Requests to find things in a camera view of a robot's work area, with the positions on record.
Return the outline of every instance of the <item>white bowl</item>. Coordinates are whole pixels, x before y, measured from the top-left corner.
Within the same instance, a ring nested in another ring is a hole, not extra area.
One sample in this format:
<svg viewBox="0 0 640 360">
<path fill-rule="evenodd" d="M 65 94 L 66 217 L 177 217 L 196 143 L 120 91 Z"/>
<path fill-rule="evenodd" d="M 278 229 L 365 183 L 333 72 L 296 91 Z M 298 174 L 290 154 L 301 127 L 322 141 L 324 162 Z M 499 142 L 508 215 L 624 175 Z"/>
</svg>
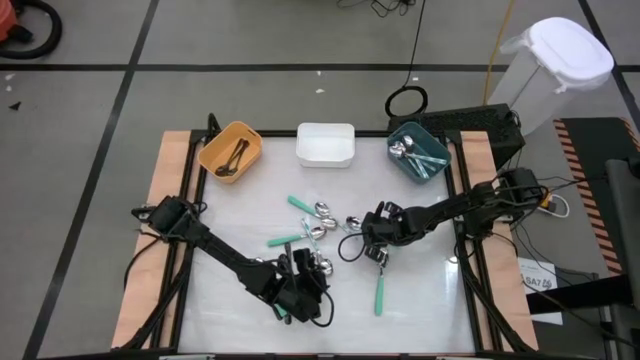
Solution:
<svg viewBox="0 0 640 360">
<path fill-rule="evenodd" d="M 304 167 L 346 168 L 356 153 L 356 130 L 351 124 L 302 123 L 296 155 Z"/>
</svg>

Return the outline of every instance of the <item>gray floor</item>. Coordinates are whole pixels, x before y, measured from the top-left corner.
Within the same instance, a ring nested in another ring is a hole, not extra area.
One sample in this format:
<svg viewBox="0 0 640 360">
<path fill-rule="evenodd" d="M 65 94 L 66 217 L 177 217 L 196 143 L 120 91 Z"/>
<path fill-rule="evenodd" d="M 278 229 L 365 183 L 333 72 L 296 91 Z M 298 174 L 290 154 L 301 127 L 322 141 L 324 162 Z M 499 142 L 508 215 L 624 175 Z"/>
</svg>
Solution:
<svg viewBox="0 0 640 360">
<path fill-rule="evenodd" d="M 55 53 L 33 63 L 126 65 L 156 0 L 48 1 L 63 17 L 65 33 Z M 427 0 L 416 62 L 486 64 L 507 3 Z M 640 25 L 634 17 L 640 3 L 589 0 L 589 5 L 619 64 L 640 64 Z M 394 13 L 379 19 L 367 5 L 340 10 L 333 0 L 160 0 L 139 63 L 407 63 L 418 14 L 419 8 L 412 8 L 405 17 Z M 28 13 L 25 23 L 42 16 Z M 505 36 L 551 16 L 588 27 L 577 0 L 518 0 Z M 497 63 L 509 61 L 500 56 Z M 11 63 L 0 60 L 0 69 Z M 0 71 L 3 358 L 23 356 L 126 78 L 125 66 L 102 70 Z M 495 85 L 501 73 L 493 75 Z M 306 121 L 384 129 L 384 101 L 405 77 L 404 71 L 315 69 L 136 72 L 39 356 L 108 350 L 136 238 L 128 211 L 146 199 L 163 131 L 201 128 L 209 112 L 222 125 L 241 120 L 258 129 L 292 129 Z M 481 103 L 483 72 L 430 71 L 412 77 L 429 91 L 431 111 Z M 640 74 L 625 73 L 624 79 L 640 96 Z M 8 109 L 18 101 L 19 111 Z M 395 108 L 407 112 L 416 103 L 408 97 Z M 613 79 L 578 97 L 559 116 L 631 117 Z M 521 165 L 540 177 L 569 176 L 551 124 L 527 143 Z M 572 206 L 571 217 L 532 216 L 527 229 L 533 242 L 563 268 L 606 275 L 577 191 L 561 193 Z"/>
</svg>

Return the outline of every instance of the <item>white container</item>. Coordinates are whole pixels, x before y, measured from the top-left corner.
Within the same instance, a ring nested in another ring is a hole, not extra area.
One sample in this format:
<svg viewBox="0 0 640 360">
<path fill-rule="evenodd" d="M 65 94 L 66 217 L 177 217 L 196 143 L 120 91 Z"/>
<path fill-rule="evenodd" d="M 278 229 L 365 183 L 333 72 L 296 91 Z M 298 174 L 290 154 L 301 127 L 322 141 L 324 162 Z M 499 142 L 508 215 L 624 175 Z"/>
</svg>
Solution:
<svg viewBox="0 0 640 360">
<path fill-rule="evenodd" d="M 518 52 L 489 99 L 506 103 L 522 122 L 522 134 L 552 118 L 576 94 L 604 84 L 611 53 L 571 20 L 549 18 L 508 40 L 502 53 Z"/>
<path fill-rule="evenodd" d="M 346 168 L 356 153 L 356 130 L 351 124 L 302 123 L 296 155 L 304 167 Z"/>
</svg>

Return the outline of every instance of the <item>white table surface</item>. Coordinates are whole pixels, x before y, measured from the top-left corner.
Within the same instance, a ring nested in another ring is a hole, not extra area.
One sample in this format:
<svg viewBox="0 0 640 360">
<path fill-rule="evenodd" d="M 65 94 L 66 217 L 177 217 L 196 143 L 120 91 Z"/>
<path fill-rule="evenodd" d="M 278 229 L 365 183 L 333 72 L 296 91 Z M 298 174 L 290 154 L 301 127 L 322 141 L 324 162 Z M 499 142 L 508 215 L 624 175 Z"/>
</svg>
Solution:
<svg viewBox="0 0 640 360">
<path fill-rule="evenodd" d="M 325 202 L 339 221 L 361 219 L 377 204 L 428 206 L 448 197 L 444 173 L 416 185 L 386 157 L 385 139 L 358 138 L 347 169 L 298 165 L 295 138 L 264 138 L 262 157 L 232 185 L 208 176 L 201 220 L 247 257 L 274 259 L 284 247 L 266 241 L 302 233 L 301 210 L 287 203 L 294 195 L 313 205 Z M 318 225 L 310 219 L 312 226 Z M 472 353 L 469 315 L 458 266 L 451 263 L 454 233 L 443 223 L 423 240 L 393 248 L 385 270 L 383 315 L 374 315 L 377 265 L 362 257 L 346 263 L 337 255 L 340 229 L 319 241 L 335 272 L 328 278 L 335 317 L 328 328 L 294 319 L 287 326 L 271 308 L 244 290 L 236 275 L 196 250 L 193 259 L 179 350 L 214 353 Z M 353 256 L 361 239 L 350 239 Z M 296 242 L 294 250 L 310 247 Z M 329 301 L 323 297 L 325 322 Z"/>
</svg>

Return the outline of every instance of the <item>white wire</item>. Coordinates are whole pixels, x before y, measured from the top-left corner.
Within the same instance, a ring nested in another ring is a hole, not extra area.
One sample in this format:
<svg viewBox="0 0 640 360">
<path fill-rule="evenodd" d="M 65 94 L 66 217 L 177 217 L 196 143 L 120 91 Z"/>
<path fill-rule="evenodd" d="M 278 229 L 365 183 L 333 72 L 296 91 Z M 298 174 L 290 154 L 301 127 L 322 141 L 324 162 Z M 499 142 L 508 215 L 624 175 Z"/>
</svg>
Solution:
<svg viewBox="0 0 640 360">
<path fill-rule="evenodd" d="M 551 215 L 551 216 L 555 216 L 555 217 L 557 217 L 557 218 L 560 218 L 560 219 L 566 219 L 566 218 L 568 218 L 568 217 L 569 217 L 569 214 L 571 213 L 571 208 L 569 207 L 569 203 L 567 202 L 567 200 L 565 200 L 565 199 L 564 199 L 562 196 L 560 196 L 560 195 L 557 195 L 557 194 L 551 194 L 551 198 L 549 199 L 549 201 L 553 201 L 553 199 L 554 199 L 554 198 L 559 199 L 560 201 L 562 201 L 562 202 L 564 203 L 564 207 L 565 207 L 565 208 L 567 208 L 567 212 L 566 212 L 566 213 L 564 213 L 564 214 L 556 214 L 556 213 L 553 213 L 553 212 L 551 212 L 551 211 L 549 211 L 549 210 L 543 209 L 543 208 L 541 208 L 541 207 L 539 207 L 539 208 L 538 208 L 538 210 L 542 211 L 543 213 L 547 213 L 547 214 L 549 214 L 549 215 Z"/>
</svg>

